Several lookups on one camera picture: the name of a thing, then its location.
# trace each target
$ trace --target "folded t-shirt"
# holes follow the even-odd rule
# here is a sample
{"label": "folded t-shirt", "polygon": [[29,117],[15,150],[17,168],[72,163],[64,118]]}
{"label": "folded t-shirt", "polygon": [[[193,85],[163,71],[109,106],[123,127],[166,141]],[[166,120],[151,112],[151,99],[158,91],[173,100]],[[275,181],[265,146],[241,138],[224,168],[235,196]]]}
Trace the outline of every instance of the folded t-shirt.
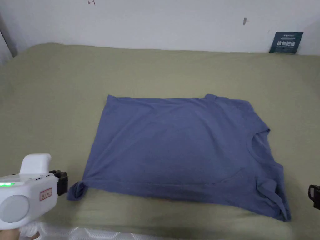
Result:
{"label": "folded t-shirt", "polygon": [[283,167],[272,157],[269,131],[243,100],[109,95],[83,179],[68,199],[97,188],[237,206],[289,221]]}

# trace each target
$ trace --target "wall mark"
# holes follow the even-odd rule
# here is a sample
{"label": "wall mark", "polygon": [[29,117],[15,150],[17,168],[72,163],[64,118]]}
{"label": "wall mark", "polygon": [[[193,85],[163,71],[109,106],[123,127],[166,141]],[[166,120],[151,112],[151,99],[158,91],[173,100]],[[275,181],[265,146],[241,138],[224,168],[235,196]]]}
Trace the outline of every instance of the wall mark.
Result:
{"label": "wall mark", "polygon": [[91,5],[91,3],[93,3],[94,5],[96,5],[96,3],[94,2],[94,0],[92,0],[92,1],[88,0],[88,4]]}

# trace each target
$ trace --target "blue sign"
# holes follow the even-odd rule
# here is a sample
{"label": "blue sign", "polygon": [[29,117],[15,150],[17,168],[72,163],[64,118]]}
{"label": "blue sign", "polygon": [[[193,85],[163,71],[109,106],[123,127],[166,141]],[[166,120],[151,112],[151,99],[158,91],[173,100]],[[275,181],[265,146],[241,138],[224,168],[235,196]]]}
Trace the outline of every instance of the blue sign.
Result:
{"label": "blue sign", "polygon": [[270,52],[296,53],[303,33],[276,32]]}

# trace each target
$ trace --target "white wall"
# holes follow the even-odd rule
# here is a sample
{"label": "white wall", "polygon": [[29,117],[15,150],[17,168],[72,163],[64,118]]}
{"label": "white wall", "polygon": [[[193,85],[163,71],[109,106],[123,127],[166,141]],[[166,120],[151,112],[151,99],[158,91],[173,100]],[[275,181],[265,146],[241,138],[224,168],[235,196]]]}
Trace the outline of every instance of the white wall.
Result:
{"label": "white wall", "polygon": [[14,54],[47,42],[268,52],[275,32],[301,31],[304,35],[298,53],[320,55],[320,0],[95,0],[95,3],[1,0],[0,28]]}

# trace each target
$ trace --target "bed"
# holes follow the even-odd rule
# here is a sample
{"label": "bed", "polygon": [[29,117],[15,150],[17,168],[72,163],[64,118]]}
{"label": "bed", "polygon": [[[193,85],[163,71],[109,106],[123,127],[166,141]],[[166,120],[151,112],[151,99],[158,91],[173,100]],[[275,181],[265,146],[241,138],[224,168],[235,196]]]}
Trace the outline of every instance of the bed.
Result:
{"label": "bed", "polygon": [[50,153],[51,169],[81,180],[108,94],[204,97],[251,102],[271,128],[284,166],[291,222],[236,207],[174,202],[89,189],[79,202],[58,199],[42,217],[70,225],[178,238],[317,239],[320,211],[307,191],[319,184],[320,57],[113,49],[42,44],[0,68],[0,174],[23,157]]}

